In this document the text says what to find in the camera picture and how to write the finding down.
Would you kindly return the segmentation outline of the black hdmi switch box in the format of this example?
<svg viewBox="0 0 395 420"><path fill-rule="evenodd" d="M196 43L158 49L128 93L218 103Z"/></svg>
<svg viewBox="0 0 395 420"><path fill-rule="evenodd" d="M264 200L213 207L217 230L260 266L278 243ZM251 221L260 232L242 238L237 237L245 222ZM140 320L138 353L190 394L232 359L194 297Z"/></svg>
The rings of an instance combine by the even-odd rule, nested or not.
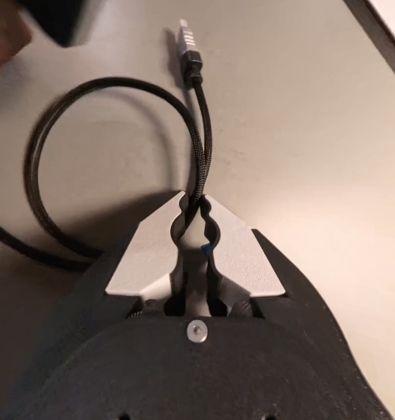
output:
<svg viewBox="0 0 395 420"><path fill-rule="evenodd" d="M101 0L19 0L43 31L62 47L85 44L103 6Z"/></svg>

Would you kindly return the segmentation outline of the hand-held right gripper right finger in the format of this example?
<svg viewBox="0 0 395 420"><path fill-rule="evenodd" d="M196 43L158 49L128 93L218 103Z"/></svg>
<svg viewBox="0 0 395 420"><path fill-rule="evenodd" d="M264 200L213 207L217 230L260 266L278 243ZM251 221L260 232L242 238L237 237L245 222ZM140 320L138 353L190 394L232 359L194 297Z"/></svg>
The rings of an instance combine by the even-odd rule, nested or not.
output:
<svg viewBox="0 0 395 420"><path fill-rule="evenodd" d="M210 195L201 200L208 258L209 301L232 308L250 298L286 293L250 227Z"/></svg>

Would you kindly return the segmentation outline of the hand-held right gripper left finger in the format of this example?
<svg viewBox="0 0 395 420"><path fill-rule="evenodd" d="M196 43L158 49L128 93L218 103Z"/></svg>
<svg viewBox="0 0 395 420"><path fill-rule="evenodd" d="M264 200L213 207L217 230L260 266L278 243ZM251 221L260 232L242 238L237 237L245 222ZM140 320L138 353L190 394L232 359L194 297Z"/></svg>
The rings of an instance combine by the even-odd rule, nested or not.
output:
<svg viewBox="0 0 395 420"><path fill-rule="evenodd" d="M141 221L114 271L108 295L169 298L184 284L179 239L185 232L187 194L180 191Z"/></svg>

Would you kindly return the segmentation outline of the person's left hand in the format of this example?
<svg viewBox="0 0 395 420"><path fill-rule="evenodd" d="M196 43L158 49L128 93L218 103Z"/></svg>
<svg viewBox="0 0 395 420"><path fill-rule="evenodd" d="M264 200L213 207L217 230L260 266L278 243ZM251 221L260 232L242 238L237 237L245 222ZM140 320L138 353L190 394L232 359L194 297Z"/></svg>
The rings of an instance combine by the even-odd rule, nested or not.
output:
<svg viewBox="0 0 395 420"><path fill-rule="evenodd" d="M0 66L11 60L32 40L32 32L18 8L0 4Z"/></svg>

